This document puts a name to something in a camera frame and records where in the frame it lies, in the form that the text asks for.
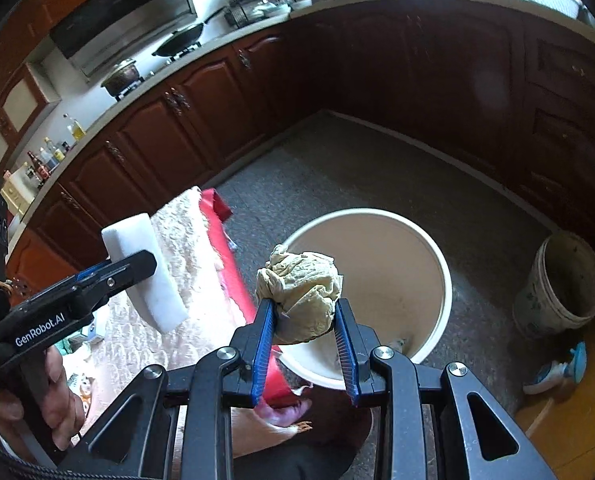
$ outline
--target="cooking pot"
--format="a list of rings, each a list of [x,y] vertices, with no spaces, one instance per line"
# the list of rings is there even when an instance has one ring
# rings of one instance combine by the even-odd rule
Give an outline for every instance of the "cooking pot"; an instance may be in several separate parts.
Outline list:
[[[105,88],[111,96],[117,97],[135,81],[138,81],[139,78],[139,70],[135,66],[135,59],[125,59],[113,67],[100,86]]]
[[[205,19],[201,23],[194,23],[193,25],[189,25],[188,27],[180,28],[180,30],[176,30],[168,40],[164,41],[160,45],[160,47],[152,53],[154,56],[162,56],[162,57],[172,57],[176,54],[179,54],[182,50],[186,47],[191,46],[193,43],[196,43],[199,40],[199,37],[202,35],[204,31],[204,25],[207,25],[210,20],[215,18],[218,14],[223,12],[226,7],[221,7],[217,9],[213,14],[211,14],[207,19]]]

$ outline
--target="human hand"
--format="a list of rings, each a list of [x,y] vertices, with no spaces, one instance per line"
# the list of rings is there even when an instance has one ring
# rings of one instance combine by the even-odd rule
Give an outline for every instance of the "human hand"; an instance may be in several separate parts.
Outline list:
[[[71,437],[82,429],[84,406],[82,399],[66,384],[62,356],[54,346],[46,351],[46,375],[50,384],[41,405],[42,415],[53,430],[53,442],[59,449],[65,450]],[[14,429],[14,423],[23,417],[24,408],[20,400],[9,391],[0,389],[0,435],[20,458],[32,460],[32,455]]]

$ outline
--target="silver screw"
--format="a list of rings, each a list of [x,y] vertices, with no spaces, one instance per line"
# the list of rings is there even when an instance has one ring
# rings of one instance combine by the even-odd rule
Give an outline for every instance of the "silver screw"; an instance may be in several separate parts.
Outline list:
[[[228,361],[229,359],[234,358],[235,354],[237,354],[237,350],[231,346],[222,346],[222,348],[217,351],[217,357],[222,361]]]
[[[373,353],[376,357],[379,357],[380,359],[390,359],[395,355],[395,352],[389,346],[378,346],[376,349],[373,350]]]
[[[468,368],[464,363],[455,362],[449,365],[449,372],[451,372],[455,377],[464,377],[468,374]]]
[[[157,379],[164,372],[164,367],[160,365],[150,365],[144,368],[144,377],[147,379]]]

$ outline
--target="red fabric edge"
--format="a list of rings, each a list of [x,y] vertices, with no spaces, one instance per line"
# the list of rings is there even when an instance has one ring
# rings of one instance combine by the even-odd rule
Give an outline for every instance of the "red fabric edge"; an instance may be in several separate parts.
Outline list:
[[[222,225],[222,222],[231,218],[232,211],[217,194],[215,189],[206,189],[202,192],[202,200],[199,203],[199,208],[208,219],[208,239],[213,249],[222,258],[222,263],[224,264],[222,276],[226,282],[228,294],[240,308],[242,314],[244,314],[246,322],[252,323],[257,310],[248,295],[248,290],[246,290],[244,280],[242,280],[239,268],[235,262],[235,257],[228,247],[228,240],[226,239]],[[289,406],[299,400],[299,397],[291,392],[288,383],[273,358],[268,363],[263,396],[266,402],[273,407]]]

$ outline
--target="tile floor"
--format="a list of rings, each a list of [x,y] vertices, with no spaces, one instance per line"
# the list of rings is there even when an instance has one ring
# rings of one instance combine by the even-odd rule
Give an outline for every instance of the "tile floor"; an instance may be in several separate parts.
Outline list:
[[[435,156],[319,114],[217,189],[234,211],[226,228],[239,245],[236,257],[251,293],[272,247],[306,222],[339,209],[381,208],[420,225],[449,264],[452,313],[424,364],[464,362],[513,413],[522,381],[555,351],[552,344],[523,339],[511,315],[548,230]],[[344,478],[372,478],[374,450],[369,439]]]

